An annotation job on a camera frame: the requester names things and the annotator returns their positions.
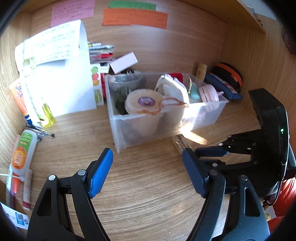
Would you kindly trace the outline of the pink round portable fan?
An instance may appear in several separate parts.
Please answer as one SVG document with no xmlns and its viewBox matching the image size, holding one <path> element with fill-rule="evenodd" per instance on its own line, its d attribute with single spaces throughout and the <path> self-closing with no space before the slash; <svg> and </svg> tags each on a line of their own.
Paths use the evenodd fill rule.
<svg viewBox="0 0 296 241">
<path fill-rule="evenodd" d="M 219 97 L 224 94 L 223 91 L 217 92 L 213 85 L 206 84 L 198 88 L 201 100 L 207 103 L 206 112 L 212 112 L 219 107 Z"/>
</svg>

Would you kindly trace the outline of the white drawstring cloth bag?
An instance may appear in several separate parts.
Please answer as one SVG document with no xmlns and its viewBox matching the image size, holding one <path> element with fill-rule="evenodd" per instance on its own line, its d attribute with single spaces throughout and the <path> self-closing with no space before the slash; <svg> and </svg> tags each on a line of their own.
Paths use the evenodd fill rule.
<svg viewBox="0 0 296 241">
<path fill-rule="evenodd" d="M 159 111 L 155 113 L 141 113 L 141 114 L 150 114 L 157 115 L 165 108 L 181 106 L 187 107 L 190 103 L 189 95 L 187 90 L 177 78 L 172 78 L 170 75 L 162 75 L 154 88 L 153 91 L 158 92 L 163 96 L 163 100 L 159 103 Z"/>
</svg>

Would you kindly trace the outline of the red embroidered charm pouch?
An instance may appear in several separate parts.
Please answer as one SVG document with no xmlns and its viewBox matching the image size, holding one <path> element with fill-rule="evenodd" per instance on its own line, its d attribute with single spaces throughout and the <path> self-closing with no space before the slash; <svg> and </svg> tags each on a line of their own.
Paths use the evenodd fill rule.
<svg viewBox="0 0 296 241">
<path fill-rule="evenodd" d="M 182 73 L 169 73 L 172 78 L 177 78 L 179 82 L 183 83 L 183 75 Z"/>
</svg>

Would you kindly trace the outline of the wooden clip on table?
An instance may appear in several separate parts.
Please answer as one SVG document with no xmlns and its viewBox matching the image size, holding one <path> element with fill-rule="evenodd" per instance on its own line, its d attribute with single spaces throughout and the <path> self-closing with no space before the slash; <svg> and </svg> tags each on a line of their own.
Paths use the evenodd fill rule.
<svg viewBox="0 0 296 241">
<path fill-rule="evenodd" d="M 186 148 L 191 148 L 191 146 L 187 143 L 186 138 L 183 135 L 173 136 L 171 137 L 171 141 L 180 155 L 183 154 L 183 151 Z"/>
</svg>

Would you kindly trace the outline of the orange jacket sleeve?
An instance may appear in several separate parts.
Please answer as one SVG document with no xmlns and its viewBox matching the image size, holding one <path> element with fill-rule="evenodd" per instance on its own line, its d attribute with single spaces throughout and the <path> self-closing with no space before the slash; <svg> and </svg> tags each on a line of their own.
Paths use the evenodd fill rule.
<svg viewBox="0 0 296 241">
<path fill-rule="evenodd" d="M 281 184 L 280 193 L 278 195 L 276 203 L 273 205 L 276 218 L 268 221 L 268 226 L 270 232 L 273 232 L 280 222 L 283 220 L 284 216 L 287 214 L 288 210 L 295 202 L 295 177 L 284 180 Z"/>
</svg>

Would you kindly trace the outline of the blue patchwork pencil pouch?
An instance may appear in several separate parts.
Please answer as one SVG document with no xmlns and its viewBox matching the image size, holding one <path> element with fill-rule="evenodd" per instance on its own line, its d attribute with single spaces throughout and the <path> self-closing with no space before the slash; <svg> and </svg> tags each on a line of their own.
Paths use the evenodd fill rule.
<svg viewBox="0 0 296 241">
<path fill-rule="evenodd" d="M 204 82 L 213 85 L 213 87 L 218 92 L 223 92 L 223 96 L 228 100 L 243 99 L 243 96 L 241 96 L 229 83 L 227 83 L 226 81 L 222 80 L 221 78 L 212 73 L 206 74 Z"/>
</svg>

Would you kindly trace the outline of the black orange round case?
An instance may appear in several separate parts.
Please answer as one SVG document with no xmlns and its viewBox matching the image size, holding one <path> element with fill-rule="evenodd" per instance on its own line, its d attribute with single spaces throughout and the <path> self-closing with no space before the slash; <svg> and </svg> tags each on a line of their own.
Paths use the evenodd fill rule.
<svg viewBox="0 0 296 241">
<path fill-rule="evenodd" d="M 210 73 L 230 84 L 236 92 L 241 92 L 243 77 L 234 66 L 225 62 L 219 62 L 211 68 Z"/>
</svg>

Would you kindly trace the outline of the orange white lotion tube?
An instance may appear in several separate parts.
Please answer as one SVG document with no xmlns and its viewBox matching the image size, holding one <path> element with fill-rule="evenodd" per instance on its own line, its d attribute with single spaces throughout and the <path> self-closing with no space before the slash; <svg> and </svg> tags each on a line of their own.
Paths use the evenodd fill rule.
<svg viewBox="0 0 296 241">
<path fill-rule="evenodd" d="M 12 155 L 11 167 L 13 172 L 25 181 L 27 170 L 30 168 L 34 151 L 36 149 L 38 136 L 31 130 L 24 130 L 17 142 L 16 149 Z"/>
</svg>

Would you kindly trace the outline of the clear plastic storage bin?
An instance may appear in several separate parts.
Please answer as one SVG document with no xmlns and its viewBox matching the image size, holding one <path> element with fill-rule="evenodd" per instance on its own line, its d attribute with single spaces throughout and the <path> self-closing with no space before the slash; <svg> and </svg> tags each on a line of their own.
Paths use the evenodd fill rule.
<svg viewBox="0 0 296 241">
<path fill-rule="evenodd" d="M 196 102 L 186 106 L 166 106 L 160 113 L 120 114 L 115 103 L 119 98 L 118 90 L 127 87 L 154 90 L 162 73 L 138 73 L 105 76 L 107 109 L 115 149 L 122 150 L 146 142 L 187 133 L 197 128 L 212 125 L 222 113 L 228 100 L 220 96 L 215 102 Z"/>
</svg>

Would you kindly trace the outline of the white tape roll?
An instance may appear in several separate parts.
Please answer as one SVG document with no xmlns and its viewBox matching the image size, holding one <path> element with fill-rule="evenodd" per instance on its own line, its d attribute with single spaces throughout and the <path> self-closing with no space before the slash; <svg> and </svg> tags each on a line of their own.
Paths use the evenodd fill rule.
<svg viewBox="0 0 296 241">
<path fill-rule="evenodd" d="M 129 114 L 155 113 L 159 111 L 159 103 L 163 96 L 150 89 L 137 89 L 128 94 L 125 99 L 125 110 Z"/>
</svg>

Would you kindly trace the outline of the white small cardboard box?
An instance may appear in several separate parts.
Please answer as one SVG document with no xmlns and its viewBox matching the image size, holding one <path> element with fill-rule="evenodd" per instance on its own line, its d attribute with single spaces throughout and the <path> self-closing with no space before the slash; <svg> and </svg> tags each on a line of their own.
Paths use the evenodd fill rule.
<svg viewBox="0 0 296 241">
<path fill-rule="evenodd" d="M 130 52 L 114 61 L 112 61 L 109 65 L 114 74 L 118 74 L 121 71 L 130 68 L 131 66 L 138 63 L 138 60 L 133 52 Z"/>
</svg>

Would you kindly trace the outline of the stack of books and cards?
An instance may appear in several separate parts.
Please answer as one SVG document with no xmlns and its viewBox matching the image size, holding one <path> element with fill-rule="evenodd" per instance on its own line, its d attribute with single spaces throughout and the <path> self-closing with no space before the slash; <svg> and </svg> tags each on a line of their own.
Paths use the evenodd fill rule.
<svg viewBox="0 0 296 241">
<path fill-rule="evenodd" d="M 102 73 L 108 73 L 113 61 L 114 45 L 102 42 L 88 42 L 90 64 L 99 65 Z"/>
</svg>

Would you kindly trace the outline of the orange sticky note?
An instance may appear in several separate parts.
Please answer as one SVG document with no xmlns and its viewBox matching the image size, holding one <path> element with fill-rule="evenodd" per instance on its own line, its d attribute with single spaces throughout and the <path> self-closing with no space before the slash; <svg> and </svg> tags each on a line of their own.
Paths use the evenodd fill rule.
<svg viewBox="0 0 296 241">
<path fill-rule="evenodd" d="M 168 14 L 148 9 L 104 9 L 103 26 L 140 25 L 166 29 Z"/>
</svg>

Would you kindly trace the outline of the green sticky note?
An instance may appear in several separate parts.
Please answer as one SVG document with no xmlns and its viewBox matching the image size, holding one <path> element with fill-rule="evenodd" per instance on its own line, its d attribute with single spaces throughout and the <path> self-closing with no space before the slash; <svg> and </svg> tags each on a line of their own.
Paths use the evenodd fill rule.
<svg viewBox="0 0 296 241">
<path fill-rule="evenodd" d="M 146 3 L 142 1 L 111 1 L 109 3 L 109 8 L 125 8 L 125 9 L 147 9 L 150 11 L 155 11 L 157 5 Z"/>
</svg>

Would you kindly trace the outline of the pink sticky note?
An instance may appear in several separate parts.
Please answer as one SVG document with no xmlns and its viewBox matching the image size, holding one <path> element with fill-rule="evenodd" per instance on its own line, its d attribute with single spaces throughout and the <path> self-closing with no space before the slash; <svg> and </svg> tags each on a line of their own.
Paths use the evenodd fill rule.
<svg viewBox="0 0 296 241">
<path fill-rule="evenodd" d="M 95 0 L 65 1 L 52 8 L 50 27 L 66 22 L 92 18 L 94 16 Z"/>
</svg>

